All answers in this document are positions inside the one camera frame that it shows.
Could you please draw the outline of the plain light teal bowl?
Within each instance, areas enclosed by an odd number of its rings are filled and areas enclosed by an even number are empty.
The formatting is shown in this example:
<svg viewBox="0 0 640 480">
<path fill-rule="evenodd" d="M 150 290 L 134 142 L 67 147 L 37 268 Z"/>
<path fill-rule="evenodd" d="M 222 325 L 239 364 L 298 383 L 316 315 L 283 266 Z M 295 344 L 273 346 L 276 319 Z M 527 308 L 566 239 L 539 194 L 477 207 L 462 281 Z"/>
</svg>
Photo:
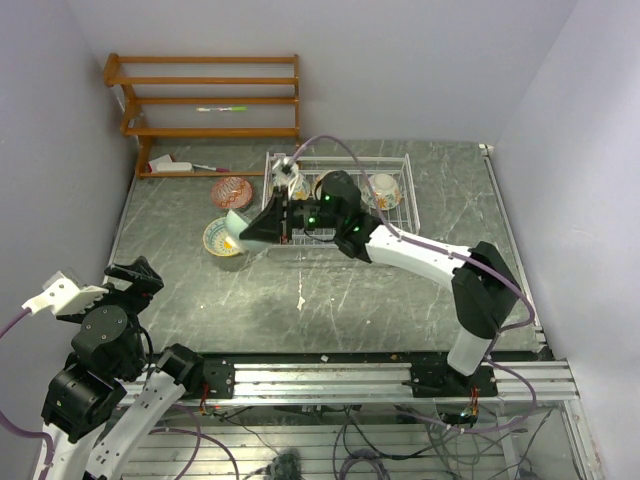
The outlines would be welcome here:
<svg viewBox="0 0 640 480">
<path fill-rule="evenodd" d="M 236 210 L 229 210 L 225 217 L 228 238 L 243 253 L 259 253 L 270 247 L 269 243 L 257 240 L 242 240 L 240 234 L 249 227 L 249 219 Z"/>
</svg>

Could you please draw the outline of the red patterned bowl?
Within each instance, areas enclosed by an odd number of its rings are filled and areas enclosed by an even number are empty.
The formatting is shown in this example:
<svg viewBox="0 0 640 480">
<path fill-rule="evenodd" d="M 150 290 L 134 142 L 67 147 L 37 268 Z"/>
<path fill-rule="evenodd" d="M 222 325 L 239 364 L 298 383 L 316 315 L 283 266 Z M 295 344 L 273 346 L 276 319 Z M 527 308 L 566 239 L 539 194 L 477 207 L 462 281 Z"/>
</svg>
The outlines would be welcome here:
<svg viewBox="0 0 640 480">
<path fill-rule="evenodd" d="M 212 203 L 220 209 L 243 209 L 251 203 L 253 196 L 251 183 L 238 176 L 222 178 L 210 192 Z"/>
</svg>

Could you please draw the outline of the orange floral bowl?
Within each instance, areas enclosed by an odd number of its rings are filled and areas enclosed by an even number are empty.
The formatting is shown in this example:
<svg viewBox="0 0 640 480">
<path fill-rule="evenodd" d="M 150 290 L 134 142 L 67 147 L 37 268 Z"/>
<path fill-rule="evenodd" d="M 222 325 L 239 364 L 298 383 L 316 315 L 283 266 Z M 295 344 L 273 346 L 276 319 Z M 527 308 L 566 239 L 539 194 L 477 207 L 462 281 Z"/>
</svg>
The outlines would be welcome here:
<svg viewBox="0 0 640 480">
<path fill-rule="evenodd" d="M 402 201 L 397 180 L 386 173 L 376 173 L 368 177 L 369 185 L 361 187 L 361 198 L 371 209 L 378 207 L 382 211 L 396 208 Z"/>
<path fill-rule="evenodd" d="M 271 186 L 284 187 L 291 200 L 306 200 L 311 194 L 310 184 L 302 174 L 298 174 L 294 180 L 275 177 Z"/>
<path fill-rule="evenodd" d="M 329 173 L 330 170 L 323 171 L 314 180 L 311 192 L 316 200 L 322 197 L 322 182 Z"/>
</svg>

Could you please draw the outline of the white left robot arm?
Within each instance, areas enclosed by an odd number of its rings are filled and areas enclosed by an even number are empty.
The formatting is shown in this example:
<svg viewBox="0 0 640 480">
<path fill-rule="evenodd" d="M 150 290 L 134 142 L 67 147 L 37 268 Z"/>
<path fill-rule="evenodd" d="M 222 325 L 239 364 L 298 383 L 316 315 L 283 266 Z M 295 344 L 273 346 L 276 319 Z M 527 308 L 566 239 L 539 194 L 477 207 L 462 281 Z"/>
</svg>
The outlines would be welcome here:
<svg viewBox="0 0 640 480">
<path fill-rule="evenodd" d="M 148 260 L 111 264 L 105 274 L 127 288 L 82 285 L 58 272 L 22 306 L 79 327 L 64 368 L 48 386 L 37 479 L 120 478 L 160 417 L 203 387 L 204 360 L 196 352 L 174 344 L 156 361 L 145 352 L 138 316 L 164 286 Z"/>
</svg>

